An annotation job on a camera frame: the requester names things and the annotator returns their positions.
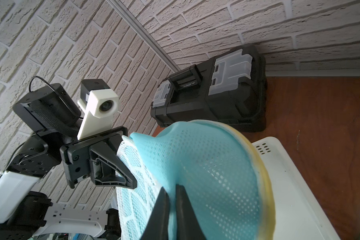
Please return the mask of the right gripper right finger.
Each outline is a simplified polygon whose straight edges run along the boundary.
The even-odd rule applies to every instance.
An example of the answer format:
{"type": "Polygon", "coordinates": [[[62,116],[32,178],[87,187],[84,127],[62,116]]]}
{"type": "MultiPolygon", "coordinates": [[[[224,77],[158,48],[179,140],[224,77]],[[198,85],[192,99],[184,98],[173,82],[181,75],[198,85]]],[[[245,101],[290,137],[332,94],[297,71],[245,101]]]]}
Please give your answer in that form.
{"type": "Polygon", "coordinates": [[[206,240],[184,186],[176,185],[177,240],[206,240]]]}

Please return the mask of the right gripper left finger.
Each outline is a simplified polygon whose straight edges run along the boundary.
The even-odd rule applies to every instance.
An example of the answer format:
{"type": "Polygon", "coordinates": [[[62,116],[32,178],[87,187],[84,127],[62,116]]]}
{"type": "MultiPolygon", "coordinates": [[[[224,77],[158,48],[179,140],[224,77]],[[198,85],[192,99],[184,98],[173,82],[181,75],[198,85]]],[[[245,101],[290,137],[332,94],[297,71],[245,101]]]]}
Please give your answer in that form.
{"type": "Polygon", "coordinates": [[[141,240],[167,240],[170,216],[170,198],[162,187],[141,240]]]}

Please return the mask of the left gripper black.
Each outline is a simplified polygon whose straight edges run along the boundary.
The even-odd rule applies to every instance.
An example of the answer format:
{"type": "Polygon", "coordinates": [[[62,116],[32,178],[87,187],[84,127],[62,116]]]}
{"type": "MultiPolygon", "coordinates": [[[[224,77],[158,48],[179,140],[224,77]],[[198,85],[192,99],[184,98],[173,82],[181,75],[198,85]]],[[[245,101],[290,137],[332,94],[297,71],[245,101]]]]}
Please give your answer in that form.
{"type": "Polygon", "coordinates": [[[60,148],[68,186],[90,179],[96,186],[135,189],[138,181],[117,156],[128,129],[121,126],[60,148]]]}

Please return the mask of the teal mesh laundry bag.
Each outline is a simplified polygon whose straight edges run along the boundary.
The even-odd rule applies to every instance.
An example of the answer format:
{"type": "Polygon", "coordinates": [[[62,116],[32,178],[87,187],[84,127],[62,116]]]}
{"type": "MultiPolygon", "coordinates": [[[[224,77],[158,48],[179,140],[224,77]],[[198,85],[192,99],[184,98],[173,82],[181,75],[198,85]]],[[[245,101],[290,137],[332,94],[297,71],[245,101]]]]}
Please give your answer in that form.
{"type": "Polygon", "coordinates": [[[269,173],[234,128],[206,120],[177,122],[156,137],[124,136],[117,155],[137,180],[133,190],[116,189],[123,240],[142,237],[161,189],[170,200],[169,239],[176,239],[176,186],[185,188],[206,239],[273,239],[276,206],[269,173]]]}

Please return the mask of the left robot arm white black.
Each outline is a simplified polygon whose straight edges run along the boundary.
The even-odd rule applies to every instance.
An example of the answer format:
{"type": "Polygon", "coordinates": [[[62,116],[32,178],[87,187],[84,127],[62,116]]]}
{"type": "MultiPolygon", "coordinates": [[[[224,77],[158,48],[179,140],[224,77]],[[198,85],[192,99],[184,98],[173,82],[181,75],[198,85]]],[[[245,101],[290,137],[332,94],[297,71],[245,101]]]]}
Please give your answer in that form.
{"type": "Polygon", "coordinates": [[[117,155],[128,133],[125,127],[113,127],[118,106],[119,96],[101,79],[83,80],[76,103],[62,85],[45,84],[13,106],[33,134],[14,151],[0,176],[0,240],[48,234],[121,237],[117,210],[71,209],[33,191],[59,165],[70,188],[84,180],[100,187],[136,188],[137,180],[117,155]]]}

